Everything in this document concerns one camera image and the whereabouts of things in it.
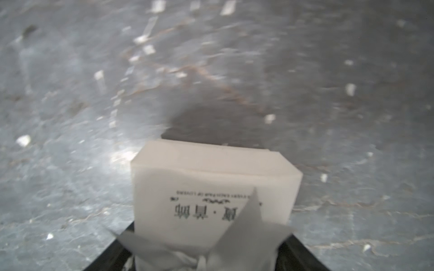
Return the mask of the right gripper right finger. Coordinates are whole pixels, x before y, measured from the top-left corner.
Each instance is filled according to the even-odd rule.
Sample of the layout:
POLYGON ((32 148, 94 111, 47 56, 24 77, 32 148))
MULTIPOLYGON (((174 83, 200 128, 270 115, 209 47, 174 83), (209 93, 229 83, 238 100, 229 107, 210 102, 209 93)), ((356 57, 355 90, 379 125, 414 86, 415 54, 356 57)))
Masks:
POLYGON ((278 250, 275 271, 330 271, 294 235, 283 242, 278 250))

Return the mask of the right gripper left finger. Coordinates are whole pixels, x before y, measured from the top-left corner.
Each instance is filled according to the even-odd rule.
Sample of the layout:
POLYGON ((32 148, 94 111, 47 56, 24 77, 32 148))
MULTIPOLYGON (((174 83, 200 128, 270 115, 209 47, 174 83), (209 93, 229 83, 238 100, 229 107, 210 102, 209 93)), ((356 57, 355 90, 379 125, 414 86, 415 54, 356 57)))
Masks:
POLYGON ((100 256, 83 271, 135 271, 134 256, 114 240, 100 256))

